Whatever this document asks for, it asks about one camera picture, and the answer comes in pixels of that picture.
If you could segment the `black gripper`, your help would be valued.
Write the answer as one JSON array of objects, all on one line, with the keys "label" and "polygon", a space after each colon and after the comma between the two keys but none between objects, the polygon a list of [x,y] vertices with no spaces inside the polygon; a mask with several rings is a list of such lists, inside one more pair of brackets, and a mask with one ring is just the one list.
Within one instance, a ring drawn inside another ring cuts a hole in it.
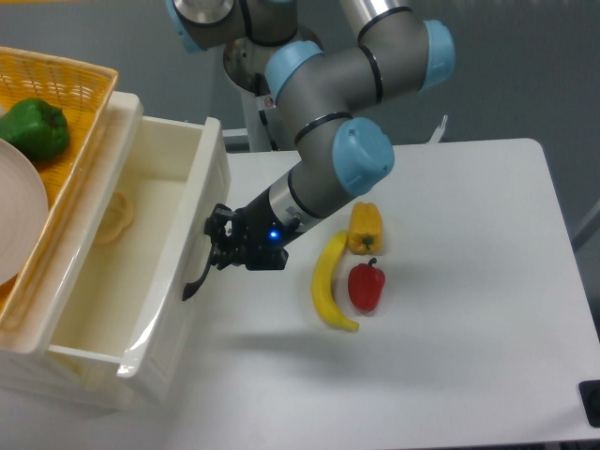
[{"label": "black gripper", "polygon": [[209,265],[223,270],[244,265],[250,271],[283,270],[289,253],[285,247],[299,236],[299,216],[279,219],[271,205],[270,189],[266,189],[243,208],[233,211],[217,203],[204,223],[204,234],[212,244],[234,244],[237,247],[212,246]]}]

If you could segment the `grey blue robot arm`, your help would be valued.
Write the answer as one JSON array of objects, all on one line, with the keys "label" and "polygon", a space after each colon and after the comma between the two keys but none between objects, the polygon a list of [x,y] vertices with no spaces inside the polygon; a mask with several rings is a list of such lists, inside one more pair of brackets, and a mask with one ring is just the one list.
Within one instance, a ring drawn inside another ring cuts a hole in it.
[{"label": "grey blue robot arm", "polygon": [[280,270],[286,247],[389,174],[395,153],[364,109],[442,83],[453,73],[449,29],[407,1],[345,1],[356,36],[325,54],[302,39],[294,1],[171,1],[184,45],[205,51],[245,43],[300,161],[247,206],[218,205],[205,224],[210,264]]}]

